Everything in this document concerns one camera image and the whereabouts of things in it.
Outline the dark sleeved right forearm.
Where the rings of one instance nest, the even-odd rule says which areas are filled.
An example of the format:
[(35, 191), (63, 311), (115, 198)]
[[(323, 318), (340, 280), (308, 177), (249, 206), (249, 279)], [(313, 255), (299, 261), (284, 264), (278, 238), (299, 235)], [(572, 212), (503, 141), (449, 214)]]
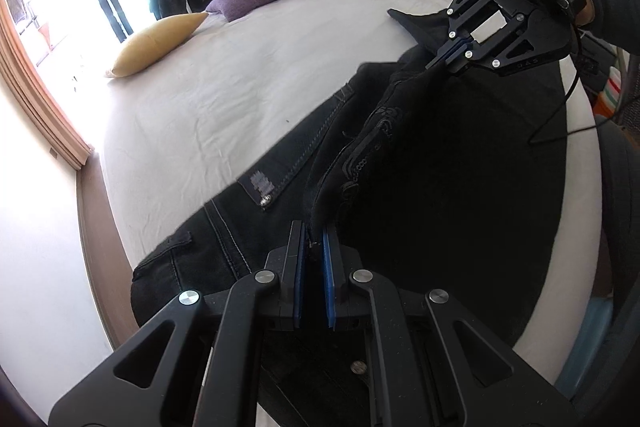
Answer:
[(631, 54), (639, 54), (639, 0), (588, 0), (592, 14), (579, 26)]

